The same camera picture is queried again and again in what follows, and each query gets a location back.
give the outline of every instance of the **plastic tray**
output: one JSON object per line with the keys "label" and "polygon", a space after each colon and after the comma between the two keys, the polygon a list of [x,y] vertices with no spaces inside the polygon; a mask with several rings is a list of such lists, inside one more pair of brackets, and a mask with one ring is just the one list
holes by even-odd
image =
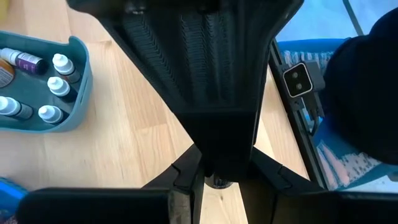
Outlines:
{"label": "plastic tray", "polygon": [[[0,49],[4,47],[41,57],[49,63],[49,69],[44,75],[31,75],[17,68],[15,69],[14,80],[8,86],[0,88],[0,95],[13,97],[33,107],[34,115],[27,121],[18,121],[6,116],[0,116],[0,131],[48,133],[75,129],[85,118],[93,86],[90,60],[84,43],[77,37],[70,37],[68,44],[60,44],[0,31]],[[62,102],[47,88],[49,77],[57,76],[57,72],[52,66],[52,57],[55,53],[66,55],[81,74],[80,81],[71,85],[72,88],[78,91],[78,96],[74,103]],[[37,115],[37,110],[43,105],[58,106],[70,115],[63,123],[56,126],[45,123]]]}

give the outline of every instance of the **wooden floor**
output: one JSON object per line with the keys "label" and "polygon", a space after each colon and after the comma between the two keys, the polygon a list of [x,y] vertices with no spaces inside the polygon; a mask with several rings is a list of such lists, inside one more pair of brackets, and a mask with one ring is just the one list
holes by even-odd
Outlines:
{"label": "wooden floor", "polygon": [[[57,42],[75,35],[90,51],[93,94],[84,123],[60,134],[0,133],[0,176],[42,187],[140,187],[192,143],[175,116],[93,17],[63,0],[11,0],[1,30]],[[270,73],[257,146],[306,177]],[[202,223],[247,223],[239,187],[205,187]]]}

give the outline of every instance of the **small bottle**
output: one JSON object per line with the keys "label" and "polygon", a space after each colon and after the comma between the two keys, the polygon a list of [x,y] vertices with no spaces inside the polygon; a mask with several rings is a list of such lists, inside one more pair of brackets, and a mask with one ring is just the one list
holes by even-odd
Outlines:
{"label": "small bottle", "polygon": [[50,77],[47,86],[55,96],[66,103],[74,102],[77,98],[76,90],[70,88],[68,82],[60,77]]}
{"label": "small bottle", "polygon": [[43,75],[48,69],[48,64],[44,59],[19,50],[3,48],[0,56],[11,65],[32,74]]}
{"label": "small bottle", "polygon": [[76,71],[73,62],[62,54],[55,54],[52,58],[55,70],[65,79],[68,83],[76,83],[80,79],[80,74]]}
{"label": "small bottle", "polygon": [[33,108],[11,97],[0,96],[0,115],[27,120],[33,115]]}
{"label": "small bottle", "polygon": [[69,114],[56,106],[44,105],[39,109],[39,117],[49,124],[60,124],[65,121]]}
{"label": "small bottle", "polygon": [[15,77],[14,68],[5,60],[0,59],[0,88],[8,86]]}

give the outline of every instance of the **dark cloth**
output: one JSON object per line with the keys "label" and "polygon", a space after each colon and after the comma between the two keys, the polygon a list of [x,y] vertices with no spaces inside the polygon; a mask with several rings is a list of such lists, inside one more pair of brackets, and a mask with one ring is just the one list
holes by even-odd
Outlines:
{"label": "dark cloth", "polygon": [[375,159],[398,164],[398,9],[333,54],[321,92],[333,129]]}

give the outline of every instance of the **white bottle cap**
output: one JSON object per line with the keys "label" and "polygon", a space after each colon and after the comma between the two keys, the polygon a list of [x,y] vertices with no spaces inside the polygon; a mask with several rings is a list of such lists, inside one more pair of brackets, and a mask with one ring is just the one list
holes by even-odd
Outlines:
{"label": "white bottle cap", "polygon": [[44,105],[39,109],[39,117],[46,123],[58,123],[62,117],[62,111],[60,108],[51,105]]}
{"label": "white bottle cap", "polygon": [[20,53],[22,52],[20,52],[19,50],[3,48],[1,49],[0,57],[6,60],[11,65],[16,65],[15,60]]}
{"label": "white bottle cap", "polygon": [[75,71],[75,66],[73,66],[72,61],[65,55],[55,54],[52,58],[52,63],[56,71],[61,75],[69,75]]}
{"label": "white bottle cap", "polygon": [[12,116],[18,113],[21,104],[11,97],[0,96],[0,115]]}
{"label": "white bottle cap", "polygon": [[60,77],[50,77],[47,81],[47,86],[55,96],[65,96],[70,91],[70,86],[67,81]]}

